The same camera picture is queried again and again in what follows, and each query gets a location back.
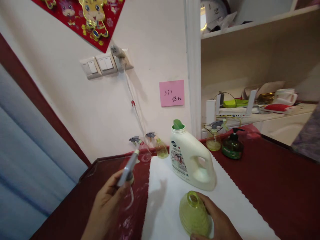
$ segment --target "cartoon tiger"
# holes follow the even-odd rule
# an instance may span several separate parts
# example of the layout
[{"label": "cartoon tiger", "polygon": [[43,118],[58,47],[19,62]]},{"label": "cartoon tiger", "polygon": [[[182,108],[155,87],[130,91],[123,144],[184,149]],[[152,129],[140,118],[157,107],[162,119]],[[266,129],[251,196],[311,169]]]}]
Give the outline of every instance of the cartoon tiger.
[{"label": "cartoon tiger", "polygon": [[92,28],[93,35],[96,38],[100,36],[109,37],[109,33],[104,25],[103,5],[107,0],[79,0],[83,9],[83,16],[87,20],[87,27]]}]

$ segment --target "dark red tabletop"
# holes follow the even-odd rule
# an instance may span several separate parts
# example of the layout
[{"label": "dark red tabletop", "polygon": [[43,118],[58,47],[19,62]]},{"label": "dark red tabletop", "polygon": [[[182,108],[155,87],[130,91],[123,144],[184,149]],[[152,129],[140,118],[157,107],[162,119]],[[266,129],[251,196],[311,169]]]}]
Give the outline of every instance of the dark red tabletop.
[{"label": "dark red tabletop", "polygon": [[[241,160],[221,151],[212,154],[280,239],[320,239],[320,165],[262,137],[242,141]],[[80,239],[96,193],[129,156],[98,159],[31,239]],[[120,211],[113,237],[106,239],[141,238],[149,168],[150,163],[136,165],[137,199],[128,211]],[[129,202],[126,198],[123,207]]]}]

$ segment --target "plastic bottle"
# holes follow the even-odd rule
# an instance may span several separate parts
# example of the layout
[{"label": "plastic bottle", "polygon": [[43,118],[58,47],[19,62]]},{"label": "plastic bottle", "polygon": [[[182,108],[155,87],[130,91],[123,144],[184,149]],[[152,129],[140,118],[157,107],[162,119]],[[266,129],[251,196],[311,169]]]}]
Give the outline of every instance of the plastic bottle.
[{"label": "plastic bottle", "polygon": [[212,127],[212,129],[210,130],[210,137],[207,138],[206,144],[207,144],[207,148],[211,151],[219,151],[222,145],[220,136],[218,135],[218,130],[217,130],[217,126],[224,126],[224,122],[226,120],[223,119],[221,121],[216,121],[213,122],[211,124],[209,124],[209,126]]},{"label": "plastic bottle", "polygon": [[154,135],[154,132],[149,132],[146,134],[146,136],[149,137],[151,141],[152,139],[156,139],[155,148],[156,148],[157,156],[159,158],[167,158],[169,156],[167,145],[163,141],[161,141],[160,138]]},{"label": "plastic bottle", "polygon": [[240,128],[233,128],[233,134],[223,141],[222,153],[231,159],[240,159],[242,157],[244,146],[238,140],[237,131],[244,131]]},{"label": "plastic bottle", "polygon": [[148,146],[142,141],[139,136],[135,136],[129,139],[135,146],[137,146],[136,142],[139,144],[140,155],[138,156],[138,160],[141,162],[149,162],[151,160],[151,152]]},{"label": "plastic bottle", "polygon": [[208,237],[211,221],[206,207],[196,192],[190,191],[181,199],[179,216],[181,224],[189,236],[194,233]]},{"label": "plastic bottle", "polygon": [[159,158],[166,158],[169,156],[167,146],[161,141],[160,138],[157,138],[156,152]]},{"label": "plastic bottle", "polygon": [[[216,183],[209,150],[187,132],[180,120],[173,121],[171,127],[170,157],[173,172],[191,185],[212,191]],[[205,161],[204,166],[199,157]]]}]

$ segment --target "white towel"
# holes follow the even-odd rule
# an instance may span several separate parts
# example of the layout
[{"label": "white towel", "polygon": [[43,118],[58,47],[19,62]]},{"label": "white towel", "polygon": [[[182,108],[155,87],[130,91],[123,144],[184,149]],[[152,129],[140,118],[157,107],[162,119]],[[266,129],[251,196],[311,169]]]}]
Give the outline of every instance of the white towel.
[{"label": "white towel", "polygon": [[211,157],[217,175],[216,187],[211,192],[197,189],[179,178],[172,170],[170,156],[166,159],[152,157],[142,240],[189,239],[180,222],[179,204],[190,190],[210,197],[230,218],[244,240],[279,240],[213,155]]}]

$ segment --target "door frame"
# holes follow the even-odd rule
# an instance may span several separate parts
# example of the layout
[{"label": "door frame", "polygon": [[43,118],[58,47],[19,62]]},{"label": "door frame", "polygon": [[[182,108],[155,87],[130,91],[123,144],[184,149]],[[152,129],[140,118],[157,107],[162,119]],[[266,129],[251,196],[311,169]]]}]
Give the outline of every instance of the door frame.
[{"label": "door frame", "polygon": [[184,0],[192,135],[201,139],[200,1]]}]

